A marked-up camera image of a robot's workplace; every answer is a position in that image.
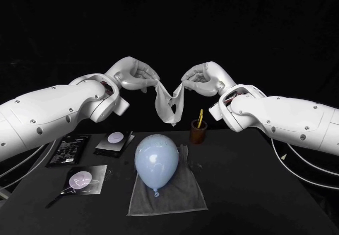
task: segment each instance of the light blue balloon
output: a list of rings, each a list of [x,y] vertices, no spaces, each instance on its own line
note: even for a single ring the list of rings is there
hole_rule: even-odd
[[[155,190],[169,182],[179,162],[179,152],[172,139],[165,135],[150,135],[136,149],[136,170],[145,184]]]

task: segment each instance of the cup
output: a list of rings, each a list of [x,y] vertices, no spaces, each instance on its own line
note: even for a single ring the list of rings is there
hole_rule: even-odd
[[[198,128],[198,120],[194,120],[191,122],[191,134],[189,134],[189,140],[194,144],[201,144],[205,140],[207,135],[207,122],[202,120],[201,128]]]

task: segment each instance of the cable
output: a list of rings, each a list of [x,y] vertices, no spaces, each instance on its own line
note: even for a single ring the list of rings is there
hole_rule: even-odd
[[[26,175],[22,176],[13,183],[11,183],[8,186],[2,187],[2,188],[0,188],[0,191],[2,191],[3,189],[6,189],[8,187],[11,187],[18,181],[21,181],[21,180],[32,173],[32,171],[38,168],[38,166],[41,165],[42,161],[45,160],[45,158],[47,158],[48,155],[50,155],[50,152],[51,152],[51,150],[52,150],[52,148],[54,148],[54,146],[55,146],[55,142],[57,142],[57,140],[54,141],[52,147],[51,147],[51,149],[50,149],[47,155],[45,155],[45,157],[42,158],[41,162],[39,162],[39,163],[37,164],[37,166],[34,167],[34,169],[32,169],[32,170],[26,173]]]
[[[15,170],[35,155],[37,153],[41,151],[41,149],[44,148],[45,145],[41,146],[41,148],[37,150],[37,152],[6,172],[0,175],[0,178],[12,171]]]
[[[338,189],[338,190],[339,190],[339,188],[332,187],[332,186],[328,186],[328,185],[318,184],[318,183],[312,182],[311,180],[305,179],[302,176],[299,176],[299,175],[290,170],[290,168],[289,168],[288,165],[285,164],[282,158],[279,157],[273,139],[272,139],[272,144],[273,144],[273,149],[275,149],[275,152],[276,152],[276,155],[277,155],[277,158],[279,158],[282,164],[285,165],[286,169],[288,169],[303,181],[306,181],[308,183],[311,183],[311,184],[313,184],[313,185],[318,185],[318,186],[321,186],[321,187],[332,188],[332,189]]]
[[[329,171],[329,170],[326,170],[326,169],[318,167],[316,165],[313,165],[313,164],[301,156],[301,154],[298,153],[298,151],[295,150],[295,148],[292,147],[292,145],[290,145],[290,144],[288,144],[288,145],[289,145],[292,151],[293,151],[293,152],[298,154],[298,156],[301,157],[301,159],[302,159],[313,168],[322,170],[324,172],[326,172],[326,173],[329,173],[329,174],[334,174],[334,175],[339,176],[338,173],[335,173],[335,172],[332,172],[332,171]]]

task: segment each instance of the gray towel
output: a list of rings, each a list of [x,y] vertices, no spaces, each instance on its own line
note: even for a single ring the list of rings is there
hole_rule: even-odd
[[[195,175],[188,167],[188,146],[179,147],[179,164],[168,184],[159,189],[155,197],[138,174],[127,215],[159,215],[208,210],[204,193]]]

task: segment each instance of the black table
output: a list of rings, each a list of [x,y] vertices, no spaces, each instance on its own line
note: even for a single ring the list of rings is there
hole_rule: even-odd
[[[159,132],[178,145],[189,144],[210,210],[126,216],[136,180],[135,151],[152,134],[136,133],[119,159],[93,154],[103,137],[93,135],[80,166],[107,165],[101,194],[65,197],[50,209],[45,206],[61,192],[70,167],[45,168],[45,159],[0,210],[0,234],[339,234],[254,129],[241,133],[210,130],[202,145],[189,144],[188,131]]]

